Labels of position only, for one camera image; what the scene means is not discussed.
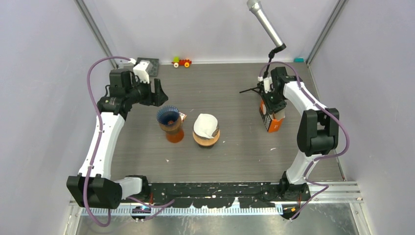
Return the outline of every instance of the teal object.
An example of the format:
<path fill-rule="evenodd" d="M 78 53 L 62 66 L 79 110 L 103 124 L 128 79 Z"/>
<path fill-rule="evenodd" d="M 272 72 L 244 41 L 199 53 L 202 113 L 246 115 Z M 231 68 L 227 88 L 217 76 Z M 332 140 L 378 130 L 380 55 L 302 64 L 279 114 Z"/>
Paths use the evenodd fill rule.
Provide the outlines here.
<path fill-rule="evenodd" d="M 303 63 L 304 62 L 304 59 L 303 58 L 295 58 L 294 59 L 294 62 L 295 63 Z"/>

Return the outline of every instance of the gray square object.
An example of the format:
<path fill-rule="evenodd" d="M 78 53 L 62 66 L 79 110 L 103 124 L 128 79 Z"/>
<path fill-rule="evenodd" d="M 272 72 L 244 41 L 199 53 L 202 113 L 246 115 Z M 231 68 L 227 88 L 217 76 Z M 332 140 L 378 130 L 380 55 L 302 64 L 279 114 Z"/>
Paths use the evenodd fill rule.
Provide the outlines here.
<path fill-rule="evenodd" d="M 157 75 L 159 75 L 159 59 L 152 59 L 152 58 L 137 58 L 137 64 L 140 63 L 140 61 L 142 60 L 148 60 L 150 61 L 150 63 L 153 65 L 153 67 L 151 68 L 151 70 L 148 72 L 148 75 L 150 77 L 156 77 Z"/>

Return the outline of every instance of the toy train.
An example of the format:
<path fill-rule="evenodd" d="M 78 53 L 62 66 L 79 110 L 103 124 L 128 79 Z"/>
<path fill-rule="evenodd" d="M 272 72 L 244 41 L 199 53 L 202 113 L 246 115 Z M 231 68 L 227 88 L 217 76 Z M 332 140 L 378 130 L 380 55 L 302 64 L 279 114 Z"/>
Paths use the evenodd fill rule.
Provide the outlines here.
<path fill-rule="evenodd" d="M 180 60 L 178 57 L 174 57 L 173 62 L 171 62 L 173 64 L 173 67 L 177 68 L 180 65 L 184 66 L 185 68 L 189 68 L 190 65 L 192 64 L 191 60 Z"/>

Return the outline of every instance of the gray wall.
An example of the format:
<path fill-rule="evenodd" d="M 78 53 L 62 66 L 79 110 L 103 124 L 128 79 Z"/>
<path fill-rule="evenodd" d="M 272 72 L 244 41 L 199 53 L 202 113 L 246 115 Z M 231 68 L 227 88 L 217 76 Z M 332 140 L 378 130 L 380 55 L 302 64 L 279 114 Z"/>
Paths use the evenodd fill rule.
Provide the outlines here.
<path fill-rule="evenodd" d="M 246 0 L 88 0 L 114 54 L 170 63 L 264 62 L 275 46 Z M 262 0 L 287 45 L 276 59 L 307 58 L 336 0 Z"/>
<path fill-rule="evenodd" d="M 341 163 L 377 234 L 415 230 L 414 12 L 412 0 L 349 1 L 312 63 L 322 102 L 350 132 Z"/>
<path fill-rule="evenodd" d="M 85 77 L 104 54 L 72 0 L 7 0 L 0 17 L 0 234 L 62 234 L 95 122 Z"/>

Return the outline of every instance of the orange box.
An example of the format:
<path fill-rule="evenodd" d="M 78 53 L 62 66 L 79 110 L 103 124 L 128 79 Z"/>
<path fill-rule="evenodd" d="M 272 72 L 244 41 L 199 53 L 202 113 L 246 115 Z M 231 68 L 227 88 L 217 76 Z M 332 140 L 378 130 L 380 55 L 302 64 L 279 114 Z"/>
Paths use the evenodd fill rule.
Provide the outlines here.
<path fill-rule="evenodd" d="M 277 112 L 276 114 L 270 114 L 265 107 L 264 101 L 261 101 L 261 105 L 259 106 L 259 113 L 261 114 L 262 120 L 264 121 L 264 125 L 268 133 L 278 131 L 282 125 L 282 121 L 285 118 L 285 109 Z"/>

